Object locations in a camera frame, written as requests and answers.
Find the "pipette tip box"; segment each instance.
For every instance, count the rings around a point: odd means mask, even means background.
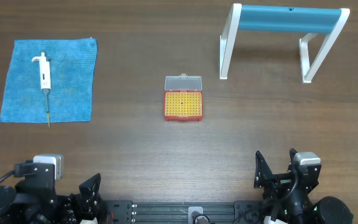
[[[165,77],[164,117],[166,121],[201,121],[204,113],[201,76]]]

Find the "black metal base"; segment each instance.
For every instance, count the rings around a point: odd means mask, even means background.
[[[134,203],[131,201],[105,201],[113,212],[114,224],[188,224],[188,208],[203,207],[211,223],[233,224],[239,215],[258,206],[258,201],[236,201],[234,203]],[[263,223],[259,212],[247,213],[237,224]]]

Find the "pipette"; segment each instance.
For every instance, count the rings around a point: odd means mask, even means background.
[[[50,93],[50,65],[49,65],[49,61],[47,61],[47,58],[45,57],[45,52],[41,52],[41,56],[34,57],[32,59],[32,61],[40,62],[41,91],[44,94],[45,108],[47,110],[48,127],[50,127],[49,103],[48,103],[48,95]]]

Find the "white pipette handle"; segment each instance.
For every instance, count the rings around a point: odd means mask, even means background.
[[[50,66],[47,58],[45,57],[45,52],[41,52],[41,56],[34,57],[32,61],[40,62],[41,90],[50,90]]]

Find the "brown wood grain surface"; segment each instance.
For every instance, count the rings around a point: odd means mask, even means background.
[[[219,35],[233,1],[0,1],[0,112],[14,40],[98,41],[89,123],[0,123],[0,176],[37,154],[65,156],[59,194],[93,174],[101,195],[136,202],[260,200],[254,154],[284,172],[288,150],[322,159],[312,200],[343,200],[358,223],[358,1],[243,4],[351,9],[312,84],[302,84],[302,34],[237,33],[228,80]],[[322,38],[310,43],[316,55]],[[203,77],[204,120],[165,122],[166,75]],[[10,178],[6,184],[18,180]]]

